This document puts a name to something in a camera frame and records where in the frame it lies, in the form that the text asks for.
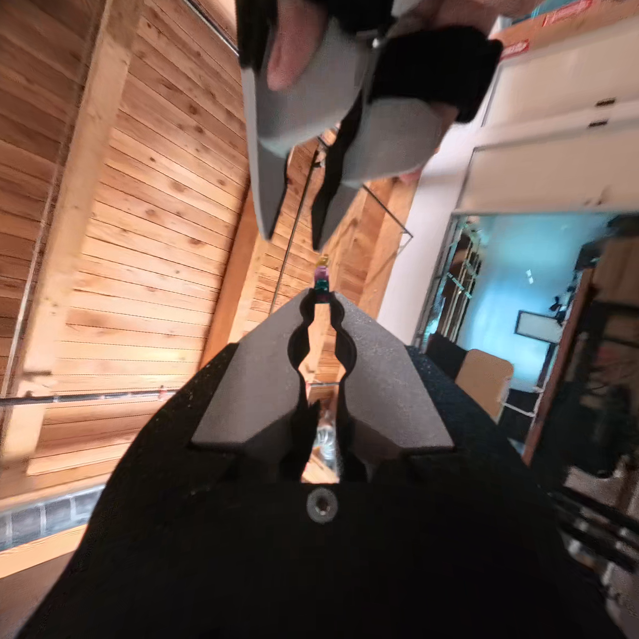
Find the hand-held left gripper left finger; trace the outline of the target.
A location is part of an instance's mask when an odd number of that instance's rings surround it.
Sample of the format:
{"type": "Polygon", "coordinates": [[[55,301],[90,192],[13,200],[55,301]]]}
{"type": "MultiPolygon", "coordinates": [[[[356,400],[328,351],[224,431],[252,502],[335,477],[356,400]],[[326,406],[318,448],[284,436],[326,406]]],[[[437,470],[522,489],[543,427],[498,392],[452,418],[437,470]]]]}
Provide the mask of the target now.
{"type": "Polygon", "coordinates": [[[316,291],[306,289],[237,344],[192,436],[197,449],[265,464],[300,481],[313,450],[321,403],[309,403],[300,363],[310,352],[308,328],[316,291]]]}

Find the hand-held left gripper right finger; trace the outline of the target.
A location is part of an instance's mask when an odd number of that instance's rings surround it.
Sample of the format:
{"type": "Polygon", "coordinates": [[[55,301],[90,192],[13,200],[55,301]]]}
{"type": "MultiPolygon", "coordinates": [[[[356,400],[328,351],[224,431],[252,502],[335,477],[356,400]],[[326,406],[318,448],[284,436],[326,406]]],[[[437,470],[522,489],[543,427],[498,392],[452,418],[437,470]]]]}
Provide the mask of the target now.
{"type": "Polygon", "coordinates": [[[343,368],[335,418],[340,481],[370,481],[386,462],[453,451],[404,343],[340,293],[330,295],[330,322],[343,368]]]}

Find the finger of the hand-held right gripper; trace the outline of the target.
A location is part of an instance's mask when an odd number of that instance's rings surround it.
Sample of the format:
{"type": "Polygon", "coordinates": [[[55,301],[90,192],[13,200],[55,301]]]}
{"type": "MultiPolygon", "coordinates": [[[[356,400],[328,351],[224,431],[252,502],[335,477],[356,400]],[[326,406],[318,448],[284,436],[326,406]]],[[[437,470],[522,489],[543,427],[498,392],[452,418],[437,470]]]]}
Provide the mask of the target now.
{"type": "Polygon", "coordinates": [[[329,20],[323,40],[295,84],[273,91],[267,62],[271,20],[242,21],[242,87],[251,190],[258,230],[274,234],[287,190],[292,149],[338,123],[353,105],[369,56],[365,42],[329,20]]]}
{"type": "Polygon", "coordinates": [[[412,172],[437,147],[442,121],[419,99],[361,97],[325,156],[324,179],[311,208],[313,249],[323,250],[362,186],[412,172]]]}

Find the multicoloured lego brick stack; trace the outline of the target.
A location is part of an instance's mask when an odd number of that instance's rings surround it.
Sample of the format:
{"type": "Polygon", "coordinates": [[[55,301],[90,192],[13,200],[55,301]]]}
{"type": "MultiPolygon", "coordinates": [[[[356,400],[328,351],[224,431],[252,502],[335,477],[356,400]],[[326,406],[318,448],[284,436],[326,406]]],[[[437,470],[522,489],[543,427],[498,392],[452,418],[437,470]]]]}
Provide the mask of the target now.
{"type": "Polygon", "coordinates": [[[329,304],[330,303],[330,277],[329,277],[329,256],[327,254],[322,255],[316,263],[314,272],[314,292],[315,292],[315,304],[329,304]]]}

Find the person's right hand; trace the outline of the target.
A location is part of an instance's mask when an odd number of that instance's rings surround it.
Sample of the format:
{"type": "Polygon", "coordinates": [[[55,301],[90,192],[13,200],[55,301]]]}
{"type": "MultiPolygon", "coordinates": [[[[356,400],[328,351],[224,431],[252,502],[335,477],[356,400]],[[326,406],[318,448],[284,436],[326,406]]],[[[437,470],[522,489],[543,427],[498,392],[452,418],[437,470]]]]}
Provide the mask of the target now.
{"type": "Polygon", "coordinates": [[[328,12],[316,1],[277,1],[277,24],[267,64],[267,86],[282,92],[293,86],[321,46],[328,12]]]}

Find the tan plywood chair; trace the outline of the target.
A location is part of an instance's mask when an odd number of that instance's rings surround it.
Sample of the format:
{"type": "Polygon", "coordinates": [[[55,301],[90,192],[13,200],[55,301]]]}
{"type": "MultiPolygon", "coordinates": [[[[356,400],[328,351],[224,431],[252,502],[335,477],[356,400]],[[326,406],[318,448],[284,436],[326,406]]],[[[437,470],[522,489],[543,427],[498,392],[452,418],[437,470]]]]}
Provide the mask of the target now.
{"type": "Polygon", "coordinates": [[[493,422],[498,423],[514,370],[513,364],[505,359],[480,349],[471,349],[464,358],[455,382],[493,422]]]}

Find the thin metal pipe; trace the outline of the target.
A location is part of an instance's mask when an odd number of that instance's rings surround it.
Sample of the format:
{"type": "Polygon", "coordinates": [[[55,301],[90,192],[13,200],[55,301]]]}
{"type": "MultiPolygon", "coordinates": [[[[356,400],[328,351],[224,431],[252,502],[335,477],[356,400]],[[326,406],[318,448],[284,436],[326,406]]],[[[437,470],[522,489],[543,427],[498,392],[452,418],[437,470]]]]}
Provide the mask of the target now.
{"type": "Polygon", "coordinates": [[[281,288],[281,284],[282,284],[282,281],[283,281],[283,276],[284,276],[284,273],[286,271],[288,260],[289,260],[289,257],[290,257],[291,251],[292,251],[293,241],[294,241],[297,229],[299,227],[300,217],[301,217],[301,214],[303,212],[304,205],[306,203],[306,198],[307,198],[307,195],[308,195],[309,186],[310,186],[311,181],[313,179],[314,171],[315,171],[316,168],[321,166],[321,163],[318,160],[318,157],[319,157],[319,154],[320,154],[319,152],[320,152],[320,148],[319,148],[319,146],[317,146],[315,148],[315,150],[314,150],[314,153],[313,153],[313,156],[312,156],[312,159],[311,159],[311,164],[309,165],[309,171],[308,171],[308,175],[306,177],[306,181],[304,183],[304,187],[303,187],[303,190],[302,190],[302,195],[300,196],[299,206],[297,208],[297,212],[296,212],[295,219],[294,219],[293,226],[292,226],[292,231],[291,231],[291,234],[290,234],[290,237],[289,237],[289,240],[288,240],[288,244],[286,246],[286,251],[284,253],[283,263],[282,263],[281,269],[279,271],[278,279],[277,279],[277,282],[276,282],[274,296],[273,296],[273,298],[271,300],[271,303],[270,303],[270,307],[269,307],[269,311],[268,311],[268,315],[269,316],[276,309],[277,298],[278,298],[279,291],[280,291],[280,288],[281,288]]]}

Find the cardboard box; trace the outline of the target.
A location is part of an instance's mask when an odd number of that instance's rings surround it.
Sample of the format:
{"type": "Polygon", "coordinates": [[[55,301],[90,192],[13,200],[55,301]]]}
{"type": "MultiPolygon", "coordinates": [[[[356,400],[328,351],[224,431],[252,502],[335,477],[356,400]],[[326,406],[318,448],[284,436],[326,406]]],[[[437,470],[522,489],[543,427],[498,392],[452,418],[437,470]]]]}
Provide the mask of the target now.
{"type": "Polygon", "coordinates": [[[502,43],[502,59],[506,60],[637,18],[637,1],[575,1],[519,22],[491,38],[502,43]]]}

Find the white framed board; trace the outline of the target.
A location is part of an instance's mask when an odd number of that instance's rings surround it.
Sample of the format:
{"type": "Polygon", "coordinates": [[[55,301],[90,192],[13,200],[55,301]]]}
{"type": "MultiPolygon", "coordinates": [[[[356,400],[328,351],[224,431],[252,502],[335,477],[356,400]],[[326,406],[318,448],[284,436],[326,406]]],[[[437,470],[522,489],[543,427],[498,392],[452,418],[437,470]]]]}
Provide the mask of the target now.
{"type": "Polygon", "coordinates": [[[520,310],[518,312],[515,334],[547,344],[558,344],[562,338],[563,327],[553,316],[520,310]]]}

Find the horizontal metal rod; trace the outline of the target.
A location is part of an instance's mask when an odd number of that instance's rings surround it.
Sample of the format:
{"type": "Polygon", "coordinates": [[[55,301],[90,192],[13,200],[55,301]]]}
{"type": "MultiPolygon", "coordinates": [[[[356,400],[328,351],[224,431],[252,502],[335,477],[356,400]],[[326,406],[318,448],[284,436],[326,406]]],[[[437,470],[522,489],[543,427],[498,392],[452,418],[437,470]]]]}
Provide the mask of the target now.
{"type": "Polygon", "coordinates": [[[1,408],[13,408],[16,406],[51,405],[58,403],[85,403],[91,401],[121,401],[125,399],[152,398],[155,400],[166,399],[175,395],[179,388],[161,387],[155,390],[130,390],[121,392],[84,393],[66,395],[25,395],[23,397],[1,398],[1,408]]]}

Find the black shelving rack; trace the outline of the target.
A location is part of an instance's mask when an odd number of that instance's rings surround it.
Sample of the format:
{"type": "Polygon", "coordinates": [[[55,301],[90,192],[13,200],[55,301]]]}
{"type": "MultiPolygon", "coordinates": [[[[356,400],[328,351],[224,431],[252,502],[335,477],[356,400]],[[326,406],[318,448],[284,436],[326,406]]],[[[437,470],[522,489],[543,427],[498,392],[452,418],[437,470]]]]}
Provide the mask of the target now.
{"type": "Polygon", "coordinates": [[[585,245],[555,364],[525,440],[548,491],[638,467],[638,212],[585,245]]]}

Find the white wall cabinet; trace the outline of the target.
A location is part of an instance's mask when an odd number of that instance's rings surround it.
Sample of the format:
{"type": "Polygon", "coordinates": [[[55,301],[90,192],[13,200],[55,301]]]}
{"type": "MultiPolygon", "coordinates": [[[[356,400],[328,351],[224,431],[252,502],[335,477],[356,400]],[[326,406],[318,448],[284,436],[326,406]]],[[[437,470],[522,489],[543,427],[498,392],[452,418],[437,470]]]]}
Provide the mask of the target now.
{"type": "Polygon", "coordinates": [[[638,122],[595,121],[583,130],[473,151],[456,213],[638,211],[638,122]]]}
{"type": "Polygon", "coordinates": [[[598,36],[500,65],[483,126],[638,100],[638,32],[598,36]]]}

